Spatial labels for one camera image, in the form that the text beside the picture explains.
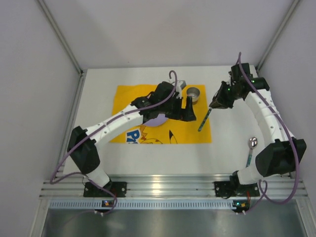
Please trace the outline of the purple plastic plate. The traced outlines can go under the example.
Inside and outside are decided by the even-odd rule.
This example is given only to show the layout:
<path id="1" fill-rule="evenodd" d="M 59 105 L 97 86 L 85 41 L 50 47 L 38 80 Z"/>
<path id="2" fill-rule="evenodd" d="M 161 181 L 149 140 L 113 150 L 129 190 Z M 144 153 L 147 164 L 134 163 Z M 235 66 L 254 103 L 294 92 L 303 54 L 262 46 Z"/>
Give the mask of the purple plastic plate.
<path id="1" fill-rule="evenodd" d="M 148 127 L 158 127 L 168 121 L 164 114 L 159 114 L 156 118 L 150 119 L 143 125 Z"/>

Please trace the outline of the fork with green handle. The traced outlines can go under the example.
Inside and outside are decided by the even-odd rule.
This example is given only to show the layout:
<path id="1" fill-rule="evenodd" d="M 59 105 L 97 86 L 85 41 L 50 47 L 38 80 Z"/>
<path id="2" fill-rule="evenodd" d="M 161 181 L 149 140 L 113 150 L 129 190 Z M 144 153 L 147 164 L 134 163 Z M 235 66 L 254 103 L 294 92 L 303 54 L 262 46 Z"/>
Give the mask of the fork with green handle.
<path id="1" fill-rule="evenodd" d="M 204 118 L 203 118 L 203 120 L 202 120 L 202 122 L 201 122 L 201 124 L 200 124 L 200 126 L 199 126 L 199 128 L 198 128 L 198 132 L 201 132 L 201 131 L 202 131 L 202 129 L 203 129 L 203 127 L 204 127 L 204 125 L 205 125 L 207 119 L 208 119 L 209 116 L 210 116 L 211 111 L 212 111 L 212 108 L 209 107 L 209 108 L 208 108 L 208 111 L 207 111 L 207 113 L 206 113 L 206 115 L 204 116 Z"/>

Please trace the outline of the yellow cartoon placemat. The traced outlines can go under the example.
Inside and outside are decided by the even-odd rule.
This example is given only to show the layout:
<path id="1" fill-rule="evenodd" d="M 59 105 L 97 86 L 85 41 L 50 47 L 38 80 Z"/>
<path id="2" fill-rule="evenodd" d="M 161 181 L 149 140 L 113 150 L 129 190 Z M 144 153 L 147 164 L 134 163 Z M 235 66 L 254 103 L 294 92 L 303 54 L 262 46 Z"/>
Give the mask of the yellow cartoon placemat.
<path id="1" fill-rule="evenodd" d="M 123 132 L 111 142 L 155 145 L 211 143 L 212 138 L 209 120 L 206 121 L 202 131 L 198 132 L 200 123 L 204 118 L 204 113 L 208 110 L 205 86 L 202 84 L 188 85 L 182 92 L 183 98 L 186 98 L 186 91 L 189 87 L 197 87 L 200 90 L 198 103 L 193 105 L 193 110 L 197 117 L 196 121 L 184 122 L 168 119 L 167 122 L 158 127 L 140 125 Z M 115 115 L 135 98 L 145 96 L 155 88 L 155 85 L 149 84 L 119 85 L 114 96 L 112 114 Z"/>

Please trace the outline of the metal cup with brown band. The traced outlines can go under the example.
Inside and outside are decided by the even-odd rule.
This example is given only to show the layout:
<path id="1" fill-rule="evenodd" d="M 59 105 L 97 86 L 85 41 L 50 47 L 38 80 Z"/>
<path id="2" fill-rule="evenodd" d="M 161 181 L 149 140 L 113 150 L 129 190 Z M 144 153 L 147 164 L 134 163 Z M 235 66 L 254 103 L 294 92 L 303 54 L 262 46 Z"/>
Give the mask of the metal cup with brown band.
<path id="1" fill-rule="evenodd" d="M 192 99 L 192 104 L 198 103 L 200 97 L 200 90 L 197 87 L 189 87 L 186 91 L 186 97 Z"/>

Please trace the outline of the spoon with green handle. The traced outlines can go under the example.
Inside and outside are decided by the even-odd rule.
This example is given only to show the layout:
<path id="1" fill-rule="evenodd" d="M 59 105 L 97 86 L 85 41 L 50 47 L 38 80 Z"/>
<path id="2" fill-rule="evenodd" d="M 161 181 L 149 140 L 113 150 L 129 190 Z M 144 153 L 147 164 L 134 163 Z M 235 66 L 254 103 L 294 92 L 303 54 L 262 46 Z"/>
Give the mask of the spoon with green handle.
<path id="1" fill-rule="evenodd" d="M 256 137 L 251 137 L 248 140 L 249 152 L 248 152 L 246 167 L 250 166 L 252 153 L 253 153 L 253 150 L 257 147 L 257 145 L 258 145 L 258 139 Z"/>

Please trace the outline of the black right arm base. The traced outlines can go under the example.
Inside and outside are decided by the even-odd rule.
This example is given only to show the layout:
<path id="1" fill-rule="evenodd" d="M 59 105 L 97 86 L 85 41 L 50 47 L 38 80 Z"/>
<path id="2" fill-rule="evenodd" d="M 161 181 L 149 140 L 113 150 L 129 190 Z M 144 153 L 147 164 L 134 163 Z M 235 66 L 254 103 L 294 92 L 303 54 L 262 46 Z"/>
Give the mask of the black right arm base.
<path id="1" fill-rule="evenodd" d="M 231 197 L 259 197 L 260 192 L 258 185 L 248 184 L 241 185 L 235 178 L 230 178 L 229 181 L 214 182 L 215 196 L 228 199 Z"/>

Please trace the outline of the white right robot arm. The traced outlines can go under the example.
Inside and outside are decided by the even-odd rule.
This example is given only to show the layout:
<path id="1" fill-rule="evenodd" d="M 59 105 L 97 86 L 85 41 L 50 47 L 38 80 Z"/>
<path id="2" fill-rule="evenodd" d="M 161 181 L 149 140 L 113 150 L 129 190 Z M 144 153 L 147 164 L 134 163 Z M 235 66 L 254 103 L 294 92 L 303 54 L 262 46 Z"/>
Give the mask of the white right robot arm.
<path id="1" fill-rule="evenodd" d="M 248 63 L 236 63 L 229 75 L 229 80 L 222 81 L 214 94 L 207 113 L 231 109 L 235 101 L 243 101 L 257 121 L 264 144 L 250 165 L 230 176 L 233 185 L 251 185 L 265 177 L 295 171 L 307 145 L 304 139 L 296 139 L 284 124 L 266 80 L 254 77 Z"/>

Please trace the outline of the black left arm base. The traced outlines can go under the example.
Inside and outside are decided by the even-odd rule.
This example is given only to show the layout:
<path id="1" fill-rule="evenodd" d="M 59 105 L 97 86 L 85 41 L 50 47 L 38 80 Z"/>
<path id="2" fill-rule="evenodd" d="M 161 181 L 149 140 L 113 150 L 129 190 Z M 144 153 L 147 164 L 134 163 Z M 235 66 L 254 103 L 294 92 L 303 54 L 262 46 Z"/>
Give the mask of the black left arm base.
<path id="1" fill-rule="evenodd" d="M 117 198 L 124 198 L 126 192 L 127 182 L 111 181 L 100 189 L 88 181 L 84 185 L 83 196 L 85 198 L 111 198 L 114 195 Z"/>

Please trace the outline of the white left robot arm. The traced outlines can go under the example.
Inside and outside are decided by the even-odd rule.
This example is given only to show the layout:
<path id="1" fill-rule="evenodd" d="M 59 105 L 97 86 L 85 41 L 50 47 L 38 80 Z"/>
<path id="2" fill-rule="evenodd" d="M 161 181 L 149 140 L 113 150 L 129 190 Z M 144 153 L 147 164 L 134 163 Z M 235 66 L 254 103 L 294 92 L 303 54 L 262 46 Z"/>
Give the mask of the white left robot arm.
<path id="1" fill-rule="evenodd" d="M 105 187 L 110 177 L 101 167 L 100 147 L 107 144 L 123 132 L 135 126 L 143 125 L 158 117 L 183 120 L 182 90 L 185 81 L 163 81 L 155 91 L 134 99 L 129 105 L 109 119 L 88 128 L 77 126 L 72 130 L 67 148 L 80 173 L 91 182 Z"/>

